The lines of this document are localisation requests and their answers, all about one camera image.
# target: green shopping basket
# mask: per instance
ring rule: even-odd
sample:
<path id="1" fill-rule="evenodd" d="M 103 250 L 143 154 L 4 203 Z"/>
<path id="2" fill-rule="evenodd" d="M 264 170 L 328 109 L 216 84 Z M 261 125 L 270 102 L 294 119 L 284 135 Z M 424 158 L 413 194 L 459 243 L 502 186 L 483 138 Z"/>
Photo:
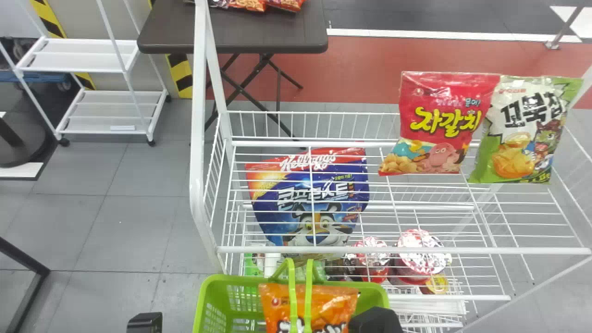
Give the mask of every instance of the green shopping basket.
<path id="1" fill-rule="evenodd" d="M 288 280 L 280 278 L 286 269 L 288 270 Z M 325 286 L 356 288 L 359 291 L 359 297 L 354 315 L 374 306 L 389 308 L 387 292 L 379 284 L 323 281 L 318 276 L 318 272 L 313 269 L 312 259 L 307 262 L 306 276 L 304 333 L 312 332 L 310 328 L 310 300 L 313 281 L 314 284 Z M 201 285 L 200 298 L 197 302 L 193 333 L 266 332 L 263 306 L 259 297 L 260 283 L 287 283 L 289 285 L 290 321 L 292 323 L 290 333 L 298 333 L 296 328 L 295 268 L 291 258 L 284 260 L 270 278 L 216 274 L 205 279 Z"/>

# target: floor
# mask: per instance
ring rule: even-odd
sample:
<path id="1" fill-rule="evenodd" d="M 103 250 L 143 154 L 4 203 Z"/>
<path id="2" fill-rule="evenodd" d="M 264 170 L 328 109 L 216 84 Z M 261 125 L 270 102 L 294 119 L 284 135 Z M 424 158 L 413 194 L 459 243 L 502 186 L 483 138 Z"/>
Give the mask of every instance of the floor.
<path id="1" fill-rule="evenodd" d="M 213 268 L 200 255 L 204 248 L 189 211 L 190 107 L 188 100 L 165 106 L 156 147 L 136 137 L 78 137 L 57 148 L 38 181 L 0 181 L 0 235 L 53 270 L 23 332 L 123 332 L 135 314 L 150 311 L 164 313 L 165 332 L 191 330 L 200 284 Z M 247 102 L 231 107 L 252 108 Z M 592 120 L 590 111 L 573 112 L 574 133 L 585 133 L 578 124 Z M 592 149 L 592 139 L 581 138 Z M 465 332 L 587 332 L 590 274 L 592 262 Z M 0 257 L 0 331 L 30 278 Z M 516 279 L 517 296 L 532 287 L 526 281 Z M 478 306 L 481 315 L 494 307 Z"/>
<path id="2" fill-rule="evenodd" d="M 305 86 L 283 82 L 282 109 L 371 111 L 395 104 L 401 70 L 582 76 L 592 65 L 590 19 L 572 25 L 568 34 L 579 41 L 563 43 L 560 51 L 547 51 L 538 40 L 556 33 L 569 7 L 581 2 L 324 0 L 327 28 L 334 30 L 329 50 L 274 58 Z M 471 35 L 443 39 L 433 32 Z M 229 74 L 244 77 L 256 62 L 241 56 Z M 272 100 L 274 75 L 266 68 L 249 91 Z M 569 126 L 590 153 L 592 89 L 576 107 Z M 214 269 L 201 255 L 189 211 L 189 109 L 187 100 L 165 106 L 153 148 L 142 137 L 71 137 L 37 181 L 0 180 L 0 236 L 52 269 L 23 332 L 123 332 L 135 314 L 150 311 L 164 313 L 165 332 L 191 330 L 200 284 Z M 540 267 L 555 261 L 541 258 Z M 588 332 L 591 274 L 588 263 L 464 332 Z M 0 332 L 30 279 L 0 255 Z M 531 287 L 527 279 L 517 281 L 516 297 Z"/>

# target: yellow and black hazard stripe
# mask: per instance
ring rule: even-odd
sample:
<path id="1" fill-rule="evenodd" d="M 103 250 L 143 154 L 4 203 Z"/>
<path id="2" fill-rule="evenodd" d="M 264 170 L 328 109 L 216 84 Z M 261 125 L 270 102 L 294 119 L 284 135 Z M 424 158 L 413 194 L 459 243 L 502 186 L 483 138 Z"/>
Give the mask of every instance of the yellow and black hazard stripe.
<path id="1" fill-rule="evenodd" d="M 41 22 L 43 22 L 43 25 L 45 25 L 50 37 L 67 38 L 62 25 L 57 20 L 56 14 L 53 13 L 53 10 L 47 3 L 47 0 L 30 0 L 30 2 L 37 13 L 37 16 L 39 16 Z M 92 82 L 91 76 L 88 75 L 88 73 L 74 74 L 86 89 L 96 89 L 95 84 Z"/>
<path id="2" fill-rule="evenodd" d="M 156 0 L 148 0 L 150 8 L 152 8 L 152 5 L 155 2 Z M 191 98 L 193 94 L 193 76 L 191 74 L 191 67 L 189 66 L 187 55 L 184 53 L 172 53 L 166 55 L 165 58 L 169 64 L 170 75 L 179 92 L 179 97 Z"/>

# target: orange snack bag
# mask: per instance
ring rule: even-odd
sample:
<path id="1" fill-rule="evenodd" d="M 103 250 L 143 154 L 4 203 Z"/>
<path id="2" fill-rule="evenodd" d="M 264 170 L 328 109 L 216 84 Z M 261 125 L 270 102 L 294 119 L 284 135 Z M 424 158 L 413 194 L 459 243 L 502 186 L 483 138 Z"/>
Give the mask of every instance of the orange snack bag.
<path id="1" fill-rule="evenodd" d="M 298 333 L 304 332 L 305 284 L 296 285 L 298 303 Z M 288 286 L 278 283 L 262 283 L 259 294 L 267 333 L 290 332 L 290 301 Z M 313 286 L 310 306 L 310 326 L 313 333 L 348 333 L 348 323 L 356 309 L 358 290 L 350 287 Z"/>
<path id="2" fill-rule="evenodd" d="M 299 12 L 304 1 L 306 0 L 265 0 L 265 2 L 272 7 L 291 12 Z"/>
<path id="3" fill-rule="evenodd" d="M 264 12 L 267 9 L 264 0 L 230 0 L 228 6 L 256 12 Z"/>

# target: wheel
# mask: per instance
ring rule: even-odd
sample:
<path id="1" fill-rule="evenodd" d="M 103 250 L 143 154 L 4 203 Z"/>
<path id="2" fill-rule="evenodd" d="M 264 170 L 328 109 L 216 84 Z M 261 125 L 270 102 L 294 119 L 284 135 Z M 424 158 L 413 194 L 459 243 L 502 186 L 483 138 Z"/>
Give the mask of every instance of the wheel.
<path id="1" fill-rule="evenodd" d="M 61 92 L 66 92 L 72 89 L 72 82 L 69 79 L 65 80 L 64 82 L 58 82 L 56 85 L 57 89 Z"/>
<path id="2" fill-rule="evenodd" d="M 70 145 L 70 140 L 66 139 L 65 137 L 61 138 L 58 143 L 62 147 L 68 147 Z"/>

